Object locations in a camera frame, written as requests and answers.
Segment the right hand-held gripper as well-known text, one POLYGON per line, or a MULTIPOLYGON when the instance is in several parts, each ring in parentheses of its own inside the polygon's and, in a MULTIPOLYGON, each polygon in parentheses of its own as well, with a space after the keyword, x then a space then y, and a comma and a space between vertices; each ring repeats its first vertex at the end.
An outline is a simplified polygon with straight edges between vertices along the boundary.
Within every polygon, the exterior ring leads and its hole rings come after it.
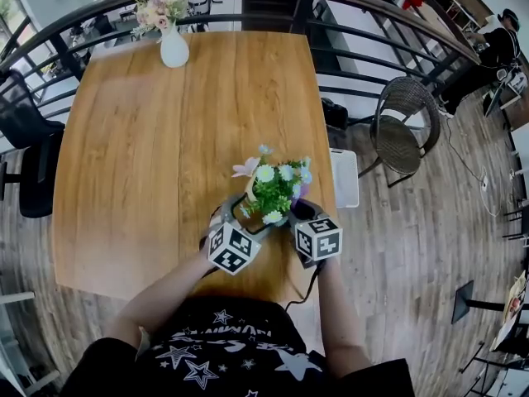
POLYGON ((343 228, 322 207, 306 199, 288 212, 294 248, 304 269, 342 253, 343 228))

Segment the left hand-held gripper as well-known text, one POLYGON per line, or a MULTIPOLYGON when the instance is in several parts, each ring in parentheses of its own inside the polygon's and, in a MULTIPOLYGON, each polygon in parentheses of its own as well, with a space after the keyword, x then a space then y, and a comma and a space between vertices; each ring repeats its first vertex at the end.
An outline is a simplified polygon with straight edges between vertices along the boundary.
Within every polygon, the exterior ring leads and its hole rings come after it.
POLYGON ((236 208, 247 194, 228 197, 210 219, 207 259, 219 270, 236 275, 257 256, 262 242, 275 228, 273 223, 246 230, 238 223, 236 208))

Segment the small white flower pot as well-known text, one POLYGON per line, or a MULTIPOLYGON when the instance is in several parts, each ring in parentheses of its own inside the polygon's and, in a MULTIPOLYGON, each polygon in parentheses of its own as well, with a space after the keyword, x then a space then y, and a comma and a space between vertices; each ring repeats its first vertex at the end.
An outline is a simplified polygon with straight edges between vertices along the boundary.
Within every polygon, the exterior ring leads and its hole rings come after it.
POLYGON ((259 153, 232 166, 233 178, 247 179, 244 191, 247 197, 239 205, 239 210, 244 218, 257 215, 263 224, 278 226, 296 203, 292 203, 293 186, 311 184, 312 159, 305 156, 274 164, 270 159, 273 149, 265 144, 259 146, 259 153))

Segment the person's right forearm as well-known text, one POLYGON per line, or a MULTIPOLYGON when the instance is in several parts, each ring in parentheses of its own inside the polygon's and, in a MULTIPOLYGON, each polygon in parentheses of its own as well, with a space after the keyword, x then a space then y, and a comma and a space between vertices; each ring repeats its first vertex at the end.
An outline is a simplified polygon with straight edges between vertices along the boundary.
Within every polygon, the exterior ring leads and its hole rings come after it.
POLYGON ((336 258, 326 260, 317 282, 322 344, 329 371, 336 378, 342 378, 371 366, 360 320, 355 307, 347 301, 336 258))

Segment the person's left forearm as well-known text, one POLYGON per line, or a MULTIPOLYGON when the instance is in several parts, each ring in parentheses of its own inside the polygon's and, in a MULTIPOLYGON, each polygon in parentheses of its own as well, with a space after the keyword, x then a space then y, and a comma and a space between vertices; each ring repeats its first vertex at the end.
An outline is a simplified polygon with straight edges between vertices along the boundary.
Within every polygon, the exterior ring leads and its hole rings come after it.
POLYGON ((211 268, 201 252, 186 258, 131 299, 111 322, 105 336, 138 348, 142 333, 151 336, 157 332, 211 268))

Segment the white plastic stool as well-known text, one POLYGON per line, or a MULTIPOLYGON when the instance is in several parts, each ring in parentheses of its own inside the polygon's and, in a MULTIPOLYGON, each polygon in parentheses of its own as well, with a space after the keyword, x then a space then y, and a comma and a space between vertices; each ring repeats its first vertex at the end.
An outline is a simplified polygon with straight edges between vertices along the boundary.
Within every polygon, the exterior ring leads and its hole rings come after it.
POLYGON ((359 177, 356 153, 342 149, 330 149, 333 184, 338 208, 357 208, 359 177))

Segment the black bag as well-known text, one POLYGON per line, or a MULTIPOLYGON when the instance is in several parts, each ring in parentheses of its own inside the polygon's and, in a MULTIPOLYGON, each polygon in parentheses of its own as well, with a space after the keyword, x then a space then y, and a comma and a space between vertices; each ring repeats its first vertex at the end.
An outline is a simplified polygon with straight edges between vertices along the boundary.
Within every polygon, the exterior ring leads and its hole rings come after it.
POLYGON ((322 98, 322 110, 325 123, 329 127, 345 130, 348 127, 348 111, 345 107, 334 103, 329 98, 322 98))

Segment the brown wicker chair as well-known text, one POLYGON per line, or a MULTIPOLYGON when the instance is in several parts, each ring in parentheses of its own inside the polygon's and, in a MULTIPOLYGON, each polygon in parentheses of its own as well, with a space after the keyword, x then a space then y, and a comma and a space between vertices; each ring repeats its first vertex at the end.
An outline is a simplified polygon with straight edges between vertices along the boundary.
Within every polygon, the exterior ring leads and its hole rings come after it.
POLYGON ((392 79, 380 94, 369 126, 369 138, 376 159, 359 173, 359 177, 383 165, 400 175, 399 179, 388 184, 389 188, 412 178, 420 168, 424 156, 438 142, 440 134, 440 113, 429 90, 409 77, 392 79), (412 129, 406 124, 411 116, 418 113, 426 116, 429 127, 429 135, 423 144, 418 142, 412 129))

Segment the person's black star-print shirt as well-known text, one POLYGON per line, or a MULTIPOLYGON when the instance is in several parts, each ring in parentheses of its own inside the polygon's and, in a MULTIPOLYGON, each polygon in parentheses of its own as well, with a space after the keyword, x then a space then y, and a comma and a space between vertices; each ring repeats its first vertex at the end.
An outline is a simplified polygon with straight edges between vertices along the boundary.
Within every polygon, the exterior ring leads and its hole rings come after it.
POLYGON ((403 359, 333 377, 271 302, 191 298, 150 342, 97 340, 60 397, 415 397, 403 359))

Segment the white vase with pink flowers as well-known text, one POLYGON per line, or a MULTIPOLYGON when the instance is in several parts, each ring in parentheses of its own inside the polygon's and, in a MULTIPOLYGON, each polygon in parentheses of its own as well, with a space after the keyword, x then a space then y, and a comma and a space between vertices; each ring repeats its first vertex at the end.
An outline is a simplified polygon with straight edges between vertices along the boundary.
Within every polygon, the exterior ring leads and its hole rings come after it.
POLYGON ((139 39, 147 32, 158 30, 161 34, 160 57, 164 65, 169 68, 184 66, 189 58, 189 48, 176 22, 188 16, 188 0, 137 0, 135 14, 138 26, 131 34, 139 39))

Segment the black mesh office chair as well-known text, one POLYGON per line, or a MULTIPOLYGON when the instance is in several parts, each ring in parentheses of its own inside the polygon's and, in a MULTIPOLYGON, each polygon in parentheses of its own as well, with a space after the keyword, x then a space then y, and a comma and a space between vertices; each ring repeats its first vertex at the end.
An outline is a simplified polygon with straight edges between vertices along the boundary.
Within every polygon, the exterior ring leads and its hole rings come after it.
POLYGON ((0 163, 0 201, 7 184, 19 184, 19 209, 25 218, 52 214, 64 129, 62 122, 41 115, 19 71, 0 72, 0 132, 23 151, 18 173, 9 174, 7 163, 0 163))

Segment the wooden table with black pedestal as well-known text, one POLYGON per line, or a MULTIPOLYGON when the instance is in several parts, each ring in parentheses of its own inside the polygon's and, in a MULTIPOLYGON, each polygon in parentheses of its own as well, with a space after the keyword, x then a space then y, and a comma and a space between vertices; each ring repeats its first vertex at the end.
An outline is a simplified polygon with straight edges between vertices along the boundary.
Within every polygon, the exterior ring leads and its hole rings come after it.
POLYGON ((502 314, 497 335, 489 350, 527 356, 529 354, 529 281, 524 270, 515 277, 508 290, 505 303, 493 303, 473 298, 474 281, 459 287, 455 300, 451 323, 459 322, 471 309, 480 309, 502 314))

